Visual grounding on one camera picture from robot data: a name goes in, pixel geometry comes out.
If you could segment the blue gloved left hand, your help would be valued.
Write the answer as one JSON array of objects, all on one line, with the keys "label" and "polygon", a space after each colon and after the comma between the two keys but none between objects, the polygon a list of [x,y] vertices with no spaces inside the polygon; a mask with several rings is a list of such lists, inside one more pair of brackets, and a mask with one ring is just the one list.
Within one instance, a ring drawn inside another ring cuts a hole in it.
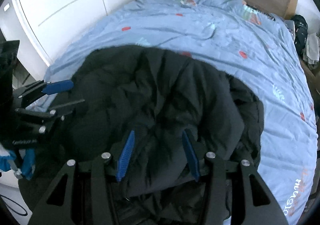
[{"label": "blue gloved left hand", "polygon": [[9,150],[1,144],[1,172],[10,170],[18,179],[31,180],[35,171],[35,150]]}]

